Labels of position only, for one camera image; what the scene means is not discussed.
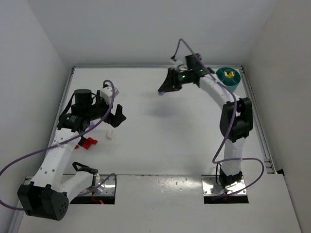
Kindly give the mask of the teal divided round container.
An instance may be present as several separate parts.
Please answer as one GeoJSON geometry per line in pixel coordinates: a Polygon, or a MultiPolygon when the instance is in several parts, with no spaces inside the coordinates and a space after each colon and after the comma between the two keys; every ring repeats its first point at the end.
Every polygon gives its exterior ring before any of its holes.
{"type": "Polygon", "coordinates": [[[220,81],[226,86],[226,88],[232,92],[234,92],[236,90],[236,88],[238,87],[238,85],[241,81],[241,76],[240,76],[239,72],[236,71],[235,69],[232,69],[229,67],[222,67],[222,68],[216,70],[216,74],[217,74],[218,78],[220,79],[220,81]],[[224,71],[227,69],[235,71],[235,77],[234,78],[228,78],[224,75],[224,71]]]}

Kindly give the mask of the yellow lego in container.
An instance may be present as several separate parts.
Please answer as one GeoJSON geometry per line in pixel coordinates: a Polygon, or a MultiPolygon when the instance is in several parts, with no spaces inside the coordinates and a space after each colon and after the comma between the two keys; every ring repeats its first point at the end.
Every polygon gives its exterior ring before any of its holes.
{"type": "Polygon", "coordinates": [[[234,78],[235,77],[235,71],[227,69],[224,71],[224,75],[228,78],[234,78]]]}

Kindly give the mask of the red lego brick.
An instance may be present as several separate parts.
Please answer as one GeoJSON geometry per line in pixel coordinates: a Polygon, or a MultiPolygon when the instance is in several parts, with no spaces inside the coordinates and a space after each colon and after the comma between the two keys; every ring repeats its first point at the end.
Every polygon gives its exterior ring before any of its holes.
{"type": "Polygon", "coordinates": [[[83,148],[87,150],[87,149],[89,149],[92,145],[96,145],[97,143],[98,143],[97,140],[95,140],[95,139],[89,137],[89,138],[87,138],[87,141],[84,143],[83,148]]]}

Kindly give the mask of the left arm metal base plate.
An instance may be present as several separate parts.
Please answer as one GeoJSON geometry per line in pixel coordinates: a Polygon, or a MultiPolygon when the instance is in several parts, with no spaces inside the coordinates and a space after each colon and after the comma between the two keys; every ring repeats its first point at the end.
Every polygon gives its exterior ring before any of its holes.
{"type": "Polygon", "coordinates": [[[109,175],[97,175],[93,186],[84,189],[78,194],[78,197],[91,195],[94,193],[96,196],[114,197],[117,188],[117,175],[111,173],[109,175]]]}

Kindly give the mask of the cream white lego brick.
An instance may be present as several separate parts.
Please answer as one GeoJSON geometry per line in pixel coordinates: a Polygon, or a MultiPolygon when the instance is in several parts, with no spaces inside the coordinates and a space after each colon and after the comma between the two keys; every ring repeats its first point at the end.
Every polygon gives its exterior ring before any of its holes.
{"type": "Polygon", "coordinates": [[[113,131],[113,130],[107,131],[106,137],[107,137],[109,140],[112,140],[112,139],[114,138],[114,131],[113,131]]]}

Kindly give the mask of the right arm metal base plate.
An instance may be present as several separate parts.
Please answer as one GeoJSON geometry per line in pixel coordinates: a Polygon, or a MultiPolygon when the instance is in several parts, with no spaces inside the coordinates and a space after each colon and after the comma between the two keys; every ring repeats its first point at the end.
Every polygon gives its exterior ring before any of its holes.
{"type": "Polygon", "coordinates": [[[202,188],[204,196],[247,196],[246,185],[243,177],[239,182],[234,182],[223,188],[221,185],[216,183],[215,176],[202,176],[202,188]]]}

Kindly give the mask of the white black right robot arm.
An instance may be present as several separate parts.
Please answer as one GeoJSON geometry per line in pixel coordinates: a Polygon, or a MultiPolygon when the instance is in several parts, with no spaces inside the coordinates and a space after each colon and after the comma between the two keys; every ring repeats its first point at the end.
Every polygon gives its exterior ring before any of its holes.
{"type": "Polygon", "coordinates": [[[220,131],[224,137],[220,150],[224,158],[215,165],[220,167],[218,184],[222,187],[239,182],[242,179],[242,149],[246,138],[253,129],[252,102],[241,98],[229,90],[218,74],[201,63],[200,54],[186,56],[186,61],[170,58],[173,67],[168,69],[163,84],[158,89],[160,95],[176,92],[185,84],[195,84],[205,91],[221,109],[220,131]]]}

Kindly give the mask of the black lego brick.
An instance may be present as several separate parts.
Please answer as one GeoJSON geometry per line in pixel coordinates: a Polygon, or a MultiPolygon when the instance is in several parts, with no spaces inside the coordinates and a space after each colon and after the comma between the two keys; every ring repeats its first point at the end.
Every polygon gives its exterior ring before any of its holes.
{"type": "Polygon", "coordinates": [[[81,137],[80,141],[78,142],[78,145],[83,147],[84,146],[84,143],[87,141],[87,139],[85,137],[81,137]]]}

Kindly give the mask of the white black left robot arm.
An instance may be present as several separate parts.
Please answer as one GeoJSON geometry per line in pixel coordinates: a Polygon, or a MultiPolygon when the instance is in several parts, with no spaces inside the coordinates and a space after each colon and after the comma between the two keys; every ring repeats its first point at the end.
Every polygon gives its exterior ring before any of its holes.
{"type": "Polygon", "coordinates": [[[100,181],[97,169],[78,162],[72,165],[76,174],[62,182],[63,173],[76,146],[88,149],[95,141],[83,137],[93,129],[91,122],[98,120],[118,127],[126,117],[122,106],[111,113],[113,100],[119,91],[104,85],[93,93],[89,89],[76,89],[61,113],[55,131],[55,148],[49,149],[37,173],[29,184],[19,187],[17,195],[26,215],[60,221],[70,202],[86,189],[95,191],[100,181]]]}

